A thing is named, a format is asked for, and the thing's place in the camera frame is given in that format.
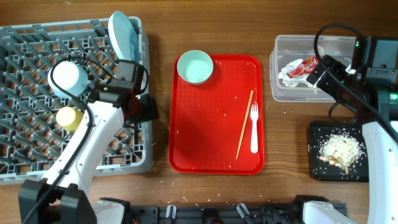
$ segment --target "red placemat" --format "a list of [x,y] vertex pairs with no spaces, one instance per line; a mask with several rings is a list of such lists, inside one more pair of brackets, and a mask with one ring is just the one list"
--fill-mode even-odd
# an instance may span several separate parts
[[[261,64],[250,55],[210,57],[213,73],[197,86],[178,75],[178,59],[175,61],[169,163],[185,173],[257,174],[265,164]],[[251,90],[252,104],[259,105],[259,152],[250,151],[249,114],[239,157],[235,159]]]

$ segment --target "wood grain surface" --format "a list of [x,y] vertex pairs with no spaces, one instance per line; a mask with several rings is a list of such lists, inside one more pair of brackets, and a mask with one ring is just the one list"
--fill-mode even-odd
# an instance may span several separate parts
[[[94,178],[90,201],[113,197],[133,205],[232,205],[289,202],[297,194],[322,195],[347,203],[349,217],[366,223],[369,185],[319,182],[308,172],[306,129],[328,120],[328,103],[278,103],[272,99],[269,55],[280,34],[315,35],[331,22],[344,22],[365,35],[398,37],[397,1],[162,1],[124,2],[1,0],[0,26],[109,17],[114,11],[138,16],[147,31],[150,92],[160,119],[153,122],[155,164],[145,174]],[[352,35],[333,29],[330,35]],[[167,162],[172,69],[182,53],[251,54],[263,66],[266,166],[254,176],[187,175]],[[350,116],[345,109],[338,115]],[[20,185],[0,186],[0,223],[20,223]]]

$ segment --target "wooden chopstick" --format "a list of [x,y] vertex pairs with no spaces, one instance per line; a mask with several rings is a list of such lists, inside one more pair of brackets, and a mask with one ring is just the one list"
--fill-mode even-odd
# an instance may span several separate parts
[[248,121],[248,115],[249,115],[249,110],[250,110],[250,105],[251,105],[251,99],[253,98],[253,90],[250,92],[250,98],[248,102],[248,108],[246,109],[246,115],[244,117],[243,121],[243,127],[242,127],[242,132],[241,132],[241,139],[239,139],[239,145],[238,145],[238,151],[236,152],[236,159],[238,159],[239,156],[239,151],[241,150],[241,145],[242,145],[242,139],[243,139],[243,134],[244,134],[244,129],[246,127],[246,122]]

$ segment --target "plastic fork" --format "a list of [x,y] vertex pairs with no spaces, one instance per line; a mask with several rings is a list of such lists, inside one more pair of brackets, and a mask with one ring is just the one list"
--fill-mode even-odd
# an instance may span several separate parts
[[259,151],[259,144],[257,140],[257,120],[259,119],[259,106],[257,104],[251,106],[250,118],[252,121],[250,151],[252,153],[257,153]]

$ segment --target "gray dish rack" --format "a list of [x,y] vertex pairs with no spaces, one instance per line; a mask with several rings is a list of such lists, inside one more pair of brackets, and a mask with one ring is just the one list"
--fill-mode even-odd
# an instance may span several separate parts
[[[47,83],[52,65],[83,54],[114,73],[117,56],[108,35],[109,19],[0,27],[0,184],[37,180],[52,166],[73,133],[56,122],[56,112],[76,102],[56,97]],[[138,17],[129,17],[139,34],[139,63],[149,68],[148,37]],[[87,63],[88,92],[107,81],[104,71]],[[152,123],[139,132],[122,128],[104,146],[95,176],[145,172],[153,165]]]

